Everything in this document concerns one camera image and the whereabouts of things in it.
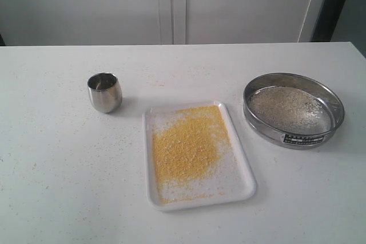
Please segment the yellow grain mixture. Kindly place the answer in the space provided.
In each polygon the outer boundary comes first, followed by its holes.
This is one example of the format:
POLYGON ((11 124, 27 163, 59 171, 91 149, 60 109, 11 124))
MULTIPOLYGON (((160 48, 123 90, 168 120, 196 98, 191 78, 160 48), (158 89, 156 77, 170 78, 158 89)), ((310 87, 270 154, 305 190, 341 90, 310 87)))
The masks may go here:
POLYGON ((332 122, 312 95, 292 87, 268 87, 249 100, 254 115, 279 130, 296 134, 328 131, 332 122))

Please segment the fine yellow sieved grains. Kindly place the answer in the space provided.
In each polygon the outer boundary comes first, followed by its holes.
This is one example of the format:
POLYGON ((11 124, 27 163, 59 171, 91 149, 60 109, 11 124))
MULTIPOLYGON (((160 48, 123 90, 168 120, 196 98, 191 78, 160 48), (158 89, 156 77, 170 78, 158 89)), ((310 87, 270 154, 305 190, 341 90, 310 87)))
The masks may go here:
POLYGON ((173 112, 165 128, 154 128, 152 157, 159 202, 164 205, 210 198, 204 183, 212 179, 231 151, 228 131, 217 105, 173 112))

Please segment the stainless steel cup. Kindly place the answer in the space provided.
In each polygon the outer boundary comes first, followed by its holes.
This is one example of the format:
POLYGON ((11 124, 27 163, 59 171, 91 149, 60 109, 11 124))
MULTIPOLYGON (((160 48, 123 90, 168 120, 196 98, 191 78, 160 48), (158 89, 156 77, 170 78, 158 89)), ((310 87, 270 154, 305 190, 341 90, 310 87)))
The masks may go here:
POLYGON ((122 89, 118 78, 112 73, 98 73, 87 81, 91 105, 101 113, 111 113, 121 106, 122 89))

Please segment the round steel mesh sieve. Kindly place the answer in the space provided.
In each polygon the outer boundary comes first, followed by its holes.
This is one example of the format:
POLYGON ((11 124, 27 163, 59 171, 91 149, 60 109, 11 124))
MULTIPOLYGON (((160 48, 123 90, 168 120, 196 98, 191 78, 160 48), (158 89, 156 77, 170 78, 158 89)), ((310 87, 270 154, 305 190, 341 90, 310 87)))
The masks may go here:
POLYGON ((243 92, 243 113, 250 126, 263 138, 289 149, 310 149, 326 143, 342 125, 345 110, 340 98, 322 83, 297 74, 269 73, 251 80, 243 92), (257 118, 249 106, 254 93, 268 87, 292 87, 312 95, 327 112, 332 126, 328 131, 316 134, 296 134, 272 127, 257 118))

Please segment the white square plastic tray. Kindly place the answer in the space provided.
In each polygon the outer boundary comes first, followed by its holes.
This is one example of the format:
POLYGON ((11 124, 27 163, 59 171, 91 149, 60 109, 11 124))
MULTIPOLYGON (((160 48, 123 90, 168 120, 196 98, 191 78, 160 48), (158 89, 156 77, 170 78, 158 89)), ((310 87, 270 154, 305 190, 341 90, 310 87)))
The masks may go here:
POLYGON ((179 105, 163 105, 151 107, 142 116, 143 138, 145 150, 145 175, 146 175, 146 195, 149 202, 160 211, 175 211, 182 209, 192 209, 201 206, 218 205, 245 201, 256 191, 256 180, 247 160, 244 148, 240 142, 232 118, 224 103, 219 101, 206 101, 186 103, 179 105), (232 149, 221 161, 217 172, 212 179, 204 183, 210 198, 200 198, 193 201, 180 201, 167 205, 159 202, 157 193, 156 177, 154 173, 154 163, 152 157, 152 134, 154 128, 165 128, 166 123, 174 118, 174 111, 187 109, 190 107, 217 105, 220 109, 232 149))

